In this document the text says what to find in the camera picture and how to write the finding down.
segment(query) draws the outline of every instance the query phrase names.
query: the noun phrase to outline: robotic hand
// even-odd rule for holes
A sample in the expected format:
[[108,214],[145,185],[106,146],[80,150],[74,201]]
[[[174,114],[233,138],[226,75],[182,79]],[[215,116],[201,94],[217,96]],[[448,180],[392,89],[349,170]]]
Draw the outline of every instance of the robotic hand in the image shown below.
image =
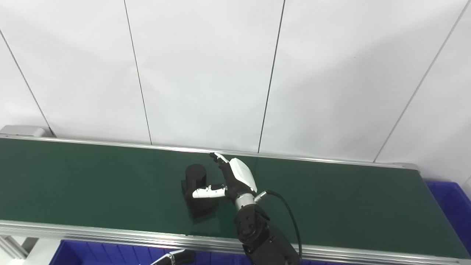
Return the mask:
[[255,198],[257,186],[249,167],[237,158],[228,161],[218,153],[211,153],[210,156],[219,164],[226,184],[196,189],[191,193],[191,197],[194,199],[226,197],[233,201],[237,208],[237,215],[234,218],[237,237],[242,242],[245,254],[255,265],[299,265],[300,255],[257,205],[256,201],[266,192]]

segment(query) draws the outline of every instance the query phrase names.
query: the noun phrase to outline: blue crate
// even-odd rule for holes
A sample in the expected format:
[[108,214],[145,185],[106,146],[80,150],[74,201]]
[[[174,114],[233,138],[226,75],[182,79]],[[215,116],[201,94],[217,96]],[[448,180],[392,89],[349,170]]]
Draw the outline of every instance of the blue crate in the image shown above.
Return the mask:
[[433,197],[471,255],[471,201],[455,182],[426,181]]
[[[471,202],[454,182],[427,181],[451,225],[471,254]],[[61,241],[49,265],[149,265],[164,254],[165,248]],[[245,255],[198,251],[193,265],[250,265]],[[338,265],[331,262],[303,261],[303,265]]]
[[[62,240],[49,265],[149,265],[164,254],[166,248]],[[196,252],[192,265],[250,265],[245,255]],[[334,265],[335,263],[303,261],[302,265]]]

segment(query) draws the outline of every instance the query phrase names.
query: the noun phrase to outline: wall panel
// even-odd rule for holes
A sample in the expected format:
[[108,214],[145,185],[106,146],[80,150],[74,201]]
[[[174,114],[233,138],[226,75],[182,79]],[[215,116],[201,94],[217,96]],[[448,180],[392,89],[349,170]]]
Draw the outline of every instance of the wall panel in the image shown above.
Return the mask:
[[471,175],[471,8],[467,8],[378,162],[407,162],[423,177]]
[[287,1],[260,151],[373,161],[465,2]]
[[154,144],[257,151],[282,4],[127,1]]
[[8,124],[34,125],[48,129],[7,45],[0,36],[0,129]]
[[122,1],[2,0],[0,28],[58,137],[149,143]]

